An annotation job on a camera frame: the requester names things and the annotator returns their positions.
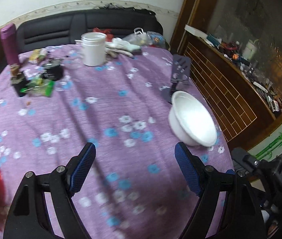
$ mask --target floral tablecloth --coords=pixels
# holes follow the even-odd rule
[[[161,96],[170,85],[172,55],[143,48],[134,59],[120,55],[91,68],[81,63],[76,45],[48,49],[52,56],[65,58],[64,78],[51,98],[19,98],[9,84],[9,69],[0,74],[0,171],[6,187],[1,218],[26,172],[49,173],[89,141],[97,147],[96,160],[73,202],[91,237],[177,239],[198,198],[189,191],[175,160],[179,141],[168,124],[171,105]],[[26,64],[23,71],[33,78],[41,67]],[[208,108],[193,83],[188,92]],[[189,149],[225,172],[233,164],[213,119],[216,144]],[[209,235],[216,232],[223,203],[222,194]],[[52,210],[48,197],[47,205]],[[54,212],[49,214],[55,233],[62,236]]]

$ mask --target black leather seat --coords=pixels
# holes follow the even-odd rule
[[[47,46],[75,44],[81,35],[94,28],[111,29],[114,37],[123,38],[135,28],[163,34],[162,25],[155,13],[145,9],[93,9],[72,11],[46,16],[22,23],[17,29],[19,53]],[[6,59],[0,63],[0,73],[6,67]]]

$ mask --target wooden cabinet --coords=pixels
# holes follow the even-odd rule
[[[253,85],[215,48],[189,35],[184,55],[192,59],[191,78],[212,109],[228,147],[248,150],[275,117]]]

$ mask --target black container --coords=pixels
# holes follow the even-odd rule
[[[16,93],[19,97],[23,97],[26,93],[21,92],[20,90],[27,87],[29,81],[24,76],[23,72],[19,73],[17,76],[12,76],[10,78],[11,86],[14,87]]]

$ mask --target small bottle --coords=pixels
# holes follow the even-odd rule
[[[23,93],[20,90],[22,88],[25,88],[27,84],[29,83],[29,81],[26,79],[23,72],[19,72],[19,65],[14,64],[10,66],[10,73],[12,75],[10,78],[10,82],[11,82],[11,85],[16,90],[16,93],[18,94],[19,97],[25,96],[26,93]]]

